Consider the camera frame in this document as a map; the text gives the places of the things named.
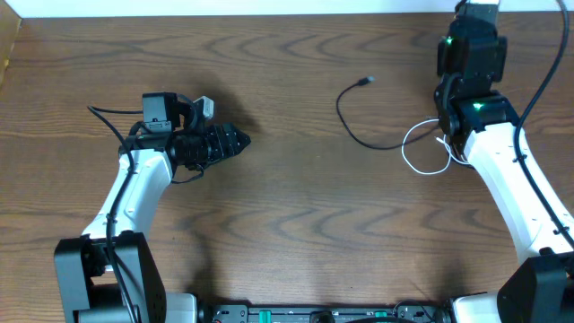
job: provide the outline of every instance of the wooden tabletop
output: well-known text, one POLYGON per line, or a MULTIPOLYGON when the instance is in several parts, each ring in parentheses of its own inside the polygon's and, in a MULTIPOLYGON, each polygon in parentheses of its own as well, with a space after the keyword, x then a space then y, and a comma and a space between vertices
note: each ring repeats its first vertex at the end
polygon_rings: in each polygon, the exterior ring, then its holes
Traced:
MULTIPOLYGON (((62 321, 53 252, 91 222, 118 141, 86 105, 140 109, 145 92, 206 95, 251 135, 238 157, 169 187, 149 244, 166 290, 254 304, 442 301, 496 291, 517 268, 506 225, 472 170, 421 176, 397 144, 436 116, 437 44, 452 14, 25 20, 0 90, 0 321, 62 321)), ((495 88, 520 113, 560 41, 557 13, 502 13, 495 88)), ((574 49, 526 123, 535 157, 574 209, 574 49)), ((126 133, 135 117, 110 116, 126 133)), ((427 138, 406 149, 437 170, 427 138)), ((178 170, 178 178, 187 176, 178 170)))

